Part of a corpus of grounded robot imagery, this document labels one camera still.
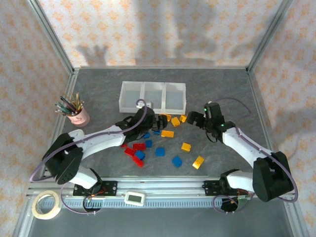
wallpaper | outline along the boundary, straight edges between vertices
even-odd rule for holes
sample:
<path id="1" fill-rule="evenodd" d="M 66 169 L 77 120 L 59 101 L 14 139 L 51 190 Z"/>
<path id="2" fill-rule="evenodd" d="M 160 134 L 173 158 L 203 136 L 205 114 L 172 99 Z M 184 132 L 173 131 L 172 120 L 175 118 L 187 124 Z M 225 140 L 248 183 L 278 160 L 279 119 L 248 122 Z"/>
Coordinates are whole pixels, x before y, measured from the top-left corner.
<path id="1" fill-rule="evenodd" d="M 299 188 L 311 236 L 316 230 L 316 5 L 294 1 L 255 69 L 275 149 Z"/>
<path id="2" fill-rule="evenodd" d="M 282 0 L 39 0 L 74 67 L 245 67 Z"/>
<path id="3" fill-rule="evenodd" d="M 0 4 L 0 236 L 13 234 L 68 73 L 27 1 Z"/>

toy brick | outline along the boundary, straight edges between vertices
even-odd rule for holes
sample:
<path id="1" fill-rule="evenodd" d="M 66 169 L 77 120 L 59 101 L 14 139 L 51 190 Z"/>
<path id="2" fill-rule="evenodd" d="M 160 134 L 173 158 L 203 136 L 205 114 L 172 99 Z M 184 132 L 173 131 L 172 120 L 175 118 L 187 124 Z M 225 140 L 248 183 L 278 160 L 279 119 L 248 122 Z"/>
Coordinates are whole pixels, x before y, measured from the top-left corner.
<path id="1" fill-rule="evenodd" d="M 161 136 L 162 136 L 162 137 L 170 137 L 170 138 L 173 138 L 174 132 L 163 130 L 163 131 L 161 132 Z"/>
<path id="2" fill-rule="evenodd" d="M 191 145 L 184 142 L 184 143 L 182 144 L 181 150 L 183 150 L 183 151 L 185 151 L 185 152 L 189 152 L 189 151 L 191 150 Z"/>
<path id="3" fill-rule="evenodd" d="M 187 120 L 187 116 L 185 116 L 185 115 L 181 115 L 180 116 L 180 121 L 181 122 L 185 122 Z"/>
<path id="4" fill-rule="evenodd" d="M 154 131 L 154 134 L 156 134 L 156 135 L 160 135 L 160 133 L 161 133 L 161 131 L 160 131 L 160 130 L 156 130 L 156 131 Z"/>
<path id="5" fill-rule="evenodd" d="M 165 150 L 163 147 L 158 147 L 155 153 L 157 157 L 163 157 L 165 155 Z"/>
<path id="6" fill-rule="evenodd" d="M 180 167 L 182 165 L 182 160 L 180 159 L 180 157 L 176 156 L 175 158 L 172 159 L 172 163 L 176 167 Z"/>
<path id="7" fill-rule="evenodd" d="M 195 168 L 195 169 L 199 169 L 199 167 L 201 166 L 201 164 L 203 163 L 204 161 L 204 158 L 203 157 L 198 157 L 196 159 L 196 161 L 194 161 L 194 163 L 192 164 L 192 166 Z"/>
<path id="8" fill-rule="evenodd" d="M 173 124 L 174 127 L 177 127 L 180 125 L 180 121 L 177 117 L 172 118 L 171 123 Z"/>
<path id="9" fill-rule="evenodd" d="M 153 147 L 153 142 L 152 142 L 152 140 L 147 140 L 147 141 L 145 142 L 145 145 L 146 145 L 146 148 Z"/>
<path id="10" fill-rule="evenodd" d="M 144 151 L 144 150 L 146 150 L 146 145 L 145 145 L 145 143 L 134 143 L 133 149 L 137 150 L 137 151 Z"/>
<path id="11" fill-rule="evenodd" d="M 170 120 L 171 120 L 171 115 L 166 115 L 166 116 L 167 116 L 168 122 L 170 122 Z"/>
<path id="12" fill-rule="evenodd" d="M 131 149 L 131 148 L 129 148 L 129 147 L 126 147 L 126 149 L 125 149 L 125 151 L 124 151 L 124 153 L 125 154 L 127 154 L 128 156 L 130 156 L 130 157 L 133 157 L 133 155 L 135 155 L 135 150 L 134 149 Z"/>
<path id="13" fill-rule="evenodd" d="M 133 156 L 132 159 L 139 167 L 144 166 L 144 162 L 142 160 L 140 160 L 137 156 Z"/>
<path id="14" fill-rule="evenodd" d="M 145 154 L 141 151 L 135 152 L 135 156 L 137 156 L 140 160 L 143 160 L 145 158 Z"/>
<path id="15" fill-rule="evenodd" d="M 145 138 L 145 139 L 150 138 L 149 132 L 147 132 L 147 133 L 145 134 L 144 138 Z"/>

plastic container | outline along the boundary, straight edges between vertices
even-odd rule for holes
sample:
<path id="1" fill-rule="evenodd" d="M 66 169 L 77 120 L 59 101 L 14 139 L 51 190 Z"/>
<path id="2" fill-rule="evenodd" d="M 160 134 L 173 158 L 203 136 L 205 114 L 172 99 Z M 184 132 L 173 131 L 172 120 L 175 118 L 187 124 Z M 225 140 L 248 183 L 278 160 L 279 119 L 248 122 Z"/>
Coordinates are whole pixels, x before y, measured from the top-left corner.
<path id="1" fill-rule="evenodd" d="M 156 114 L 183 115 L 186 112 L 185 83 L 123 81 L 119 96 L 119 111 L 135 113 L 136 101 L 149 102 Z"/>

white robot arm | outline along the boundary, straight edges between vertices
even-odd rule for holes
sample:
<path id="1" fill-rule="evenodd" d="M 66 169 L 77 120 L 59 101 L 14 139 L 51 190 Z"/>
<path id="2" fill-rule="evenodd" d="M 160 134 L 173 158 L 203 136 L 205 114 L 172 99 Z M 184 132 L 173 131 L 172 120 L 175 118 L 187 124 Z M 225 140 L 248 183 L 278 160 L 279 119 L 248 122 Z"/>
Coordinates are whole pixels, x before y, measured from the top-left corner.
<path id="1" fill-rule="evenodd" d="M 70 133 L 61 134 L 49 148 L 43 159 L 66 144 L 77 141 L 83 142 L 79 142 L 58 152 L 45 163 L 55 181 L 58 184 L 71 182 L 88 190 L 87 193 L 97 193 L 101 187 L 100 183 L 102 180 L 94 170 L 80 165 L 81 161 L 89 155 L 109 147 L 120 146 L 135 141 L 150 129 L 160 130 L 167 126 L 167 117 L 161 115 L 156 120 L 155 112 L 148 107 L 142 122 L 138 126 L 135 126 L 143 116 L 144 111 L 143 107 L 138 110 L 135 116 L 129 116 L 123 121 L 119 121 L 115 125 L 99 132 L 85 135 L 82 130 L 75 130 Z"/>
<path id="2" fill-rule="evenodd" d="M 252 173 L 230 170 L 221 175 L 222 194 L 231 189 L 243 189 L 255 192 L 264 202 L 293 190 L 293 184 L 282 168 L 268 156 L 276 159 L 287 171 L 290 168 L 285 154 L 273 153 L 244 135 L 231 121 L 225 122 L 218 103 L 204 105 L 205 115 L 189 112 L 187 122 L 210 133 L 216 141 L 231 147 L 253 168 Z"/>

masking tape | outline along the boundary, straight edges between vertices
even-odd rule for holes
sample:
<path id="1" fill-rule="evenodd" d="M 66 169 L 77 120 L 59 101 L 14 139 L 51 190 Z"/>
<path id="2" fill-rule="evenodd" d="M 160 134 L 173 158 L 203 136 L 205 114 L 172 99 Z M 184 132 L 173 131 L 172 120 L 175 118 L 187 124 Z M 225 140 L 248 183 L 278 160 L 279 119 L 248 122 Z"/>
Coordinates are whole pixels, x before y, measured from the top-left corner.
<path id="1" fill-rule="evenodd" d="M 55 204 L 53 206 L 53 208 L 46 214 L 43 214 L 43 212 L 40 209 L 40 205 L 38 204 L 38 202 L 40 202 L 41 200 L 43 200 L 46 197 L 49 196 L 53 196 L 53 198 L 55 199 Z M 33 215 L 38 218 L 38 219 L 42 219 L 42 220 L 49 220 L 51 218 L 54 218 L 55 216 L 57 216 L 57 214 L 60 212 L 61 210 L 61 200 L 59 199 L 59 196 L 56 192 L 51 191 L 51 190 L 47 190 L 44 191 L 42 193 L 40 193 L 35 200 L 33 201 L 32 204 L 32 213 Z"/>

